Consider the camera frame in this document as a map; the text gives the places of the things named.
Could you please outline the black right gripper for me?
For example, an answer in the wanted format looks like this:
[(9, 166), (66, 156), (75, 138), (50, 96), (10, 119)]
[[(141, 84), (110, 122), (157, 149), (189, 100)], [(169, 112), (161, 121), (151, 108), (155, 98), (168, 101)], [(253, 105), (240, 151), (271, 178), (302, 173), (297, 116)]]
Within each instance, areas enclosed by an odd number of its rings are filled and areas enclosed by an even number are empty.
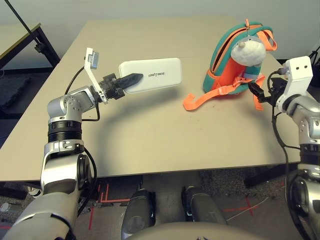
[(280, 77), (272, 77), (270, 82), (272, 83), (272, 85), (270, 85), (270, 89), (268, 90), (270, 96), (265, 96), (264, 90), (256, 82), (249, 82), (248, 88), (254, 96), (263, 97), (261, 103), (276, 105), (277, 100), (284, 93), (285, 80)]

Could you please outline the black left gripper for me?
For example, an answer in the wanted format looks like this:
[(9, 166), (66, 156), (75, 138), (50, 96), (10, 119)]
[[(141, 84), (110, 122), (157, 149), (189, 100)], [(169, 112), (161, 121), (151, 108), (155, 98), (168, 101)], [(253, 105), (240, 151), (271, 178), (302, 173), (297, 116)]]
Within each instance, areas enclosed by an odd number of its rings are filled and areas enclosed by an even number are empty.
[(124, 89), (138, 84), (143, 76), (142, 73), (131, 73), (124, 77), (117, 78), (115, 73), (111, 73), (102, 78), (102, 81), (99, 82), (99, 86), (108, 100), (118, 100), (125, 96)]

